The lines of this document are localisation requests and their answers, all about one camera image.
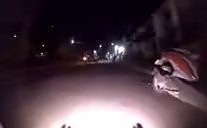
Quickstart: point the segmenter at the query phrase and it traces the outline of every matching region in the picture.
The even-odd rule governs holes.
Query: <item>street light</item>
[[[13,35],[13,37],[14,37],[14,38],[17,38],[17,35],[16,35],[16,34],[14,34],[14,35]]]
[[[71,40],[71,44],[74,44],[74,40]]]

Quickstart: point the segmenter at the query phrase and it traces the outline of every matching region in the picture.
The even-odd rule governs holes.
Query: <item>road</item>
[[[105,63],[5,73],[0,121],[5,128],[207,127],[207,113],[155,93],[151,79]]]

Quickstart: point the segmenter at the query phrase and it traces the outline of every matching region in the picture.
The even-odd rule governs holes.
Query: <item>night sky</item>
[[[55,31],[85,43],[116,40],[141,25],[160,4],[161,0],[48,0],[35,32]]]
[[[30,42],[45,43],[51,49],[58,47],[61,37],[74,37],[87,46],[108,43],[131,34],[161,3],[162,0],[0,0],[0,31],[8,31],[9,27],[8,33],[20,34],[23,24],[30,22]]]

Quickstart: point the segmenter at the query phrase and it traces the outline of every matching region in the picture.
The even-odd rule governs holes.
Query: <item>asphalt road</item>
[[[151,79],[104,63],[4,73],[0,121],[4,128],[207,127],[207,113],[155,93]]]

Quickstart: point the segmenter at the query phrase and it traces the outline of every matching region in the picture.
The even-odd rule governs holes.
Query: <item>distant light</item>
[[[14,38],[17,38],[17,35],[16,35],[16,34],[14,34],[14,35],[13,35],[13,37],[14,37]]]
[[[97,51],[96,51],[96,50],[93,50],[93,53],[94,53],[94,54],[97,54]]]
[[[71,40],[71,44],[74,44],[74,40]]]
[[[120,46],[118,49],[119,53],[124,53],[125,52],[125,47],[124,46]]]
[[[119,46],[118,45],[115,45],[115,47],[114,47],[115,52],[117,52],[118,49],[119,49]]]
[[[86,61],[86,60],[87,60],[87,57],[84,56],[84,57],[83,57],[83,60]]]

